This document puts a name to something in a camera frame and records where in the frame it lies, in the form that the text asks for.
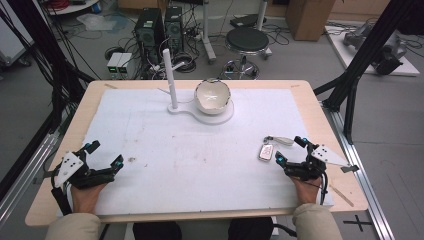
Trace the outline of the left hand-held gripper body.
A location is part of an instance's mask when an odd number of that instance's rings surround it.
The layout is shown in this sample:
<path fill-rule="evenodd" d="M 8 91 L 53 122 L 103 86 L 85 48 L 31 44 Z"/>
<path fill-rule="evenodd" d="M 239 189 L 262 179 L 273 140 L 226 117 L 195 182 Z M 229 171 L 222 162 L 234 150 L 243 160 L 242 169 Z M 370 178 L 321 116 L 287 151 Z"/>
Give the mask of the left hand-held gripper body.
<path fill-rule="evenodd" d="M 79 150 L 67 152 L 61 163 L 53 170 L 51 185 L 53 188 L 61 188 L 65 183 L 70 183 L 79 190 L 107 184 L 115 180 L 116 161 L 108 168 L 95 170 L 88 166 L 87 156 L 92 151 Z"/>

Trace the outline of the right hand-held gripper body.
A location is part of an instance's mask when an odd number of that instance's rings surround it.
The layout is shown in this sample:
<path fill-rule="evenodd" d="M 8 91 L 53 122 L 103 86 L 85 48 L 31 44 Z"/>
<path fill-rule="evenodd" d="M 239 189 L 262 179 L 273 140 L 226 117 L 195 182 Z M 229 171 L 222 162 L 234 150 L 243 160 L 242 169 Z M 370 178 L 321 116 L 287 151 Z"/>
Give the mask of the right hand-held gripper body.
<path fill-rule="evenodd" d="M 284 161 L 284 173 L 287 176 L 297 177 L 302 181 L 317 179 L 325 174 L 327 164 L 339 165 L 344 173 L 359 169 L 325 145 L 306 144 L 306 150 L 307 155 L 303 162 Z"/>

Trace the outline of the small white tag object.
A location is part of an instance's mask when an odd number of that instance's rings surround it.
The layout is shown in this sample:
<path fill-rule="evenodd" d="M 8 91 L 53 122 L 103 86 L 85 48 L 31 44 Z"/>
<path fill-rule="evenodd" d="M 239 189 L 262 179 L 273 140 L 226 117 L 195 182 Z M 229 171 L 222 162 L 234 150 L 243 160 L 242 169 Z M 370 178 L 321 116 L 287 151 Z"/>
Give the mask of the small white tag object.
<path fill-rule="evenodd" d="M 270 161 L 273 154 L 273 145 L 272 144 L 263 144 L 260 148 L 258 159 L 261 161 Z"/>

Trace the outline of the white stand with post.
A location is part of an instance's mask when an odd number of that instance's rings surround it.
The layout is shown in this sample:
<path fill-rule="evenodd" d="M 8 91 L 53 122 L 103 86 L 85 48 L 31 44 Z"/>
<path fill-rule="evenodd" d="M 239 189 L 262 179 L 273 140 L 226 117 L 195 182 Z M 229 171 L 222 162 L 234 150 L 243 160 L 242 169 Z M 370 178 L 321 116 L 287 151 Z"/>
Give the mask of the white stand with post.
<path fill-rule="evenodd" d="M 165 49 L 163 51 L 163 59 L 165 64 L 165 72 L 168 82 L 169 95 L 171 98 L 171 103 L 168 105 L 168 112 L 171 114 L 189 114 L 193 116 L 197 121 L 206 124 L 206 125 L 220 125 L 228 122 L 234 115 L 234 103 L 232 101 L 232 96 L 229 101 L 229 105 L 226 110 L 217 115 L 208 115 L 202 113 L 197 109 L 193 99 L 187 102 L 180 102 L 177 100 L 176 86 L 173 71 L 182 66 L 182 63 L 175 66 L 172 65 L 170 51 Z"/>

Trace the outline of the white eggshell bowl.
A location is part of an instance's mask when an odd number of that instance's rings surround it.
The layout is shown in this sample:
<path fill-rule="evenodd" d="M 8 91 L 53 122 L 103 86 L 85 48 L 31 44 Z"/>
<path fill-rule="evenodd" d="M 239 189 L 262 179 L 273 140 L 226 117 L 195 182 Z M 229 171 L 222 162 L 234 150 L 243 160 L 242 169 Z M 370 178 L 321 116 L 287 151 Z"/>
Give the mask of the white eggshell bowl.
<path fill-rule="evenodd" d="M 204 114 L 223 113 L 229 105 L 231 92 L 226 83 L 218 79 L 200 82 L 194 92 L 194 101 L 198 110 Z"/>

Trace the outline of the person's right hand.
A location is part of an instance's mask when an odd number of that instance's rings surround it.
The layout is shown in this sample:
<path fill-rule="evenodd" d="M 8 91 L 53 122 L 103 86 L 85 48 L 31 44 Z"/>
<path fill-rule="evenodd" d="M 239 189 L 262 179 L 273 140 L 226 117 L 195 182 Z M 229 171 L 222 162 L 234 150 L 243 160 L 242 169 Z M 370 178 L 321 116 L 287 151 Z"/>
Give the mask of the person's right hand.
<path fill-rule="evenodd" d="M 322 183 L 320 178 L 302 181 L 299 178 L 291 177 L 291 180 L 295 185 L 298 203 L 300 205 L 316 203 L 318 191 Z"/>

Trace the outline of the person's left hand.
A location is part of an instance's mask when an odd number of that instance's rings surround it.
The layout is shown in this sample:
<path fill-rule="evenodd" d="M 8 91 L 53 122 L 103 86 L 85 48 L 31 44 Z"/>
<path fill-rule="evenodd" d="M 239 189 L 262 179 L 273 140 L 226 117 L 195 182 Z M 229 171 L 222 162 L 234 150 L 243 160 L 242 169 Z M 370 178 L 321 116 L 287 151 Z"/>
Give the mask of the person's left hand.
<path fill-rule="evenodd" d="M 105 184 L 87 189 L 71 187 L 74 213 L 95 213 L 96 203 L 100 192 L 105 188 Z"/>

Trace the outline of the wooden stick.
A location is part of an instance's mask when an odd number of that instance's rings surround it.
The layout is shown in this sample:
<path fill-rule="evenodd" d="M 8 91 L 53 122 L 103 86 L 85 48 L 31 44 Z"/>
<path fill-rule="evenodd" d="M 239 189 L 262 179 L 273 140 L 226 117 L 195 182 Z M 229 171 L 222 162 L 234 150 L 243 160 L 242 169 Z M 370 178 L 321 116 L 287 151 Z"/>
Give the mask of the wooden stick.
<path fill-rule="evenodd" d="M 343 199 L 349 206 L 354 207 L 354 203 L 349 200 L 340 190 L 330 184 L 330 188 L 341 198 Z"/>

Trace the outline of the white table mat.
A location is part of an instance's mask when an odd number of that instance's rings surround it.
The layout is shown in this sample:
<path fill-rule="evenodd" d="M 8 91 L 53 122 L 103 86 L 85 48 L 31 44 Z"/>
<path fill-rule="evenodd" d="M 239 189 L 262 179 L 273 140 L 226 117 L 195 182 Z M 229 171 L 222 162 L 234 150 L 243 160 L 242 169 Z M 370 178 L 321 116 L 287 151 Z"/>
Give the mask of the white table mat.
<path fill-rule="evenodd" d="M 274 161 L 258 158 L 267 136 L 308 132 L 287 89 L 234 89 L 232 118 L 203 124 L 173 115 L 158 89 L 109 89 L 85 135 L 100 146 L 93 169 L 123 156 L 124 166 L 101 192 L 100 216 L 292 209 L 294 184 Z"/>

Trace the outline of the white power supply box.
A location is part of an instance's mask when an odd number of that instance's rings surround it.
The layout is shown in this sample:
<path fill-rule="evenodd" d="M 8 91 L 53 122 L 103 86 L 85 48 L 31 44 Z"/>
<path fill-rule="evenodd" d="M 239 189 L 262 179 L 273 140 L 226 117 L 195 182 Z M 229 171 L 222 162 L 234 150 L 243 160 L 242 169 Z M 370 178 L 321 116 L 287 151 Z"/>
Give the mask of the white power supply box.
<path fill-rule="evenodd" d="M 121 53 L 115 52 L 111 55 L 107 63 L 107 69 L 112 79 L 115 79 L 118 76 L 118 64 L 120 62 L 120 59 Z"/>
<path fill-rule="evenodd" d="M 118 73 L 121 79 L 128 79 L 132 68 L 132 54 L 122 53 L 117 65 Z"/>

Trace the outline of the wooden table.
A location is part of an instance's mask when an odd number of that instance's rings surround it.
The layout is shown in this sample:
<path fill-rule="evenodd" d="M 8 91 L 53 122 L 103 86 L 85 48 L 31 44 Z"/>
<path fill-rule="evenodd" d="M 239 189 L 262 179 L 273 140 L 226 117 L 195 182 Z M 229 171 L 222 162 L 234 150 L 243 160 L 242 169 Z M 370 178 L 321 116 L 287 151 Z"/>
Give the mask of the wooden table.
<path fill-rule="evenodd" d="M 287 90 L 294 99 L 295 105 L 302 118 L 309 136 L 324 145 L 329 146 L 339 156 L 347 161 L 347 157 L 341 149 L 333 128 L 330 125 L 321 104 L 318 102 L 310 84 L 305 80 L 228 80 L 226 84 L 232 90 L 240 90 L 244 93 L 250 90 Z M 67 149 L 77 147 L 82 144 L 83 137 L 88 132 L 89 125 L 94 119 L 98 110 L 101 98 L 108 90 L 157 90 L 160 91 L 168 87 L 164 81 L 95 81 L 91 83 L 65 133 L 60 144 L 58 153 L 64 154 Z M 354 207 L 349 206 L 331 188 L 330 192 L 335 195 L 335 205 L 330 208 L 332 212 L 364 211 L 368 208 L 365 195 L 362 192 L 358 181 L 352 173 L 344 173 L 340 168 L 331 166 L 328 169 L 329 183 L 340 190 L 349 200 L 354 203 Z M 230 217 L 247 217 L 262 215 L 288 215 L 292 213 L 292 207 L 270 207 L 252 210 L 193 210 L 166 213 L 140 213 L 140 214 L 118 214 L 105 215 L 101 220 L 105 223 L 118 223 L 141 220 L 193 220 L 193 219 L 222 219 Z M 59 207 L 50 195 L 50 182 L 45 180 L 36 194 L 36 197 L 25 217 L 25 223 L 30 227 L 44 227 L 52 223 L 60 214 Z"/>

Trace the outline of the person's legs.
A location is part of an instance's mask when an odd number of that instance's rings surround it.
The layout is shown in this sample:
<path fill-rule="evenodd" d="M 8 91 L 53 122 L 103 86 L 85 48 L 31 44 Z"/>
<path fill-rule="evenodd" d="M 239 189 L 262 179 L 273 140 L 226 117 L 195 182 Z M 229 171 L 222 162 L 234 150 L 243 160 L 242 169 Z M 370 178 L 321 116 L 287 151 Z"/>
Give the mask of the person's legs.
<path fill-rule="evenodd" d="M 229 223 L 200 221 L 145 222 L 133 225 L 135 240 L 270 240 L 274 225 L 271 217 L 232 219 Z"/>

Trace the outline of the black round stool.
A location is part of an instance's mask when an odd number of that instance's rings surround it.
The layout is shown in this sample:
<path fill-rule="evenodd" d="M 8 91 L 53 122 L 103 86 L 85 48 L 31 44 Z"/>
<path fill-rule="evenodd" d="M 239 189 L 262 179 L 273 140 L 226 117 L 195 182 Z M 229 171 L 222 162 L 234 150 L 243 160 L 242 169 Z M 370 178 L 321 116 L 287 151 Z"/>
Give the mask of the black round stool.
<path fill-rule="evenodd" d="M 225 45 L 230 51 L 237 53 L 239 58 L 229 60 L 223 66 L 221 76 L 229 80 L 256 80 L 260 75 L 260 69 L 247 57 L 264 54 L 269 45 L 268 36 L 254 28 L 238 27 L 227 33 Z"/>

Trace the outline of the white floor board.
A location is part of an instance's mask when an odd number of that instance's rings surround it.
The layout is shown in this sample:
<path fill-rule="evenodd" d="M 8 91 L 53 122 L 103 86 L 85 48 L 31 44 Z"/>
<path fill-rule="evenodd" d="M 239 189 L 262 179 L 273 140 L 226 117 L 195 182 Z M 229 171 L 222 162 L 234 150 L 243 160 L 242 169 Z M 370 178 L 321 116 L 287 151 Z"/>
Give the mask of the white floor board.
<path fill-rule="evenodd" d="M 351 71 L 355 67 L 368 65 L 366 69 L 362 69 L 362 72 L 378 75 L 372 62 L 381 55 L 381 49 L 390 36 L 390 32 L 384 33 L 382 37 L 379 37 L 377 30 L 376 33 L 371 33 L 364 43 L 356 49 L 352 45 L 347 46 L 343 43 L 344 36 L 347 34 L 343 27 L 326 26 L 325 31 L 345 69 Z"/>

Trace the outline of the wooden cabinet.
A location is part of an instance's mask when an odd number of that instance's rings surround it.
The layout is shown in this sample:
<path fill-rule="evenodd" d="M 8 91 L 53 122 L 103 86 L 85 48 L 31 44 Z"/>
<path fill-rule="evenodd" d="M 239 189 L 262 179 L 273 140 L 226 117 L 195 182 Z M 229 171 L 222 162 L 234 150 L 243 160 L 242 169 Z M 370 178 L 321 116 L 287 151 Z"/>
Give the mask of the wooden cabinet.
<path fill-rule="evenodd" d="M 297 41 L 318 41 L 336 0 L 290 0 L 285 20 Z"/>

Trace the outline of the black computer tower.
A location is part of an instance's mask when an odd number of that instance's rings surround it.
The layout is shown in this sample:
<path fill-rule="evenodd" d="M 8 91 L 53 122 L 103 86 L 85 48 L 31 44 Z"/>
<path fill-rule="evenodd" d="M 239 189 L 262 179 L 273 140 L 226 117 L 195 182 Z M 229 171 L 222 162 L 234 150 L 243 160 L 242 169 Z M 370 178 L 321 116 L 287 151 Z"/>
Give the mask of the black computer tower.
<path fill-rule="evenodd" d="M 162 12 L 159 8 L 144 8 L 134 28 L 142 58 L 153 64 L 161 62 L 161 43 L 165 40 Z"/>
<path fill-rule="evenodd" d="M 168 7 L 165 13 L 164 24 L 169 48 L 174 52 L 181 52 L 184 49 L 182 8 L 180 6 Z"/>

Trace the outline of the white desk leg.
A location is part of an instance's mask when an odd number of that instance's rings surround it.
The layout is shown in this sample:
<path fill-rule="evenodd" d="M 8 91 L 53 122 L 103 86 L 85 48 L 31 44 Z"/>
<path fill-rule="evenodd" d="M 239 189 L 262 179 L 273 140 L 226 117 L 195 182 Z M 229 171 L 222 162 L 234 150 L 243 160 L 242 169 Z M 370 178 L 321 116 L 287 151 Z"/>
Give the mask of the white desk leg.
<path fill-rule="evenodd" d="M 201 40 L 207 54 L 208 63 L 213 64 L 216 61 L 215 51 L 209 39 L 209 0 L 202 0 L 203 30 Z"/>

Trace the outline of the aluminium rail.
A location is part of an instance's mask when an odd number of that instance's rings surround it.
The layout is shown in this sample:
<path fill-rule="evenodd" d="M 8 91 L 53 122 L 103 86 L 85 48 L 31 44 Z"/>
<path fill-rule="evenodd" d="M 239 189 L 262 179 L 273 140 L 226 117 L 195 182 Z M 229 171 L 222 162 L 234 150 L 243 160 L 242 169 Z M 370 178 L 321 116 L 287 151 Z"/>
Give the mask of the aluminium rail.
<path fill-rule="evenodd" d="M 365 168 L 362 164 L 360 156 L 353 144 L 350 144 L 348 138 L 343 134 L 344 120 L 339 112 L 332 112 L 325 108 L 323 104 L 321 107 L 333 128 L 337 140 L 341 146 L 344 155 L 347 157 L 347 161 L 351 165 L 356 165 L 358 170 L 354 172 L 354 176 L 359 182 L 359 186 L 363 191 L 365 198 L 368 202 L 367 212 L 370 215 L 372 226 L 374 227 L 379 240 L 395 240 L 392 229 L 383 209 L 380 206 L 378 198 L 374 192 L 371 182 L 367 176 Z"/>
<path fill-rule="evenodd" d="M 59 139 L 59 133 L 47 134 L 28 151 L 27 155 L 24 156 L 26 163 L 12 183 L 11 188 L 0 201 L 0 229 L 8 221 L 35 175 L 42 168 L 43 163 L 53 153 L 53 149 Z"/>

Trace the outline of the black metal frame strut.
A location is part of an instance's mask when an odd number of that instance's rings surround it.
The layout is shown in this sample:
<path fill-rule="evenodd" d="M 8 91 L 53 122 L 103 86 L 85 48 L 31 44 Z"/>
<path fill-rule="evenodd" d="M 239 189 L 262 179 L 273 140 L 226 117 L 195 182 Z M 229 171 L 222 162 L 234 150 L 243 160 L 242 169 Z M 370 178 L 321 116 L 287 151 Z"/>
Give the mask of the black metal frame strut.
<path fill-rule="evenodd" d="M 66 57 L 52 33 L 51 27 L 44 20 L 33 0 L 6 0 L 17 18 L 34 41 L 30 46 L 21 32 L 14 26 L 11 18 L 0 9 L 0 18 L 15 34 L 19 42 L 26 48 L 52 87 L 53 110 L 37 130 L 24 151 L 0 181 L 0 201 L 6 198 L 13 184 L 28 165 L 30 157 L 48 133 L 52 133 L 62 122 L 62 111 L 69 104 L 77 104 L 82 100 L 85 88 L 82 82 L 91 83 L 95 78 L 81 71 Z"/>
<path fill-rule="evenodd" d="M 323 101 L 324 107 L 331 112 L 339 112 L 341 104 L 347 101 L 342 133 L 349 144 L 353 144 L 352 126 L 359 80 L 414 2 L 415 0 L 390 0 L 346 70 L 339 77 L 313 90 L 315 95 L 320 95 L 332 89 L 330 96 Z"/>

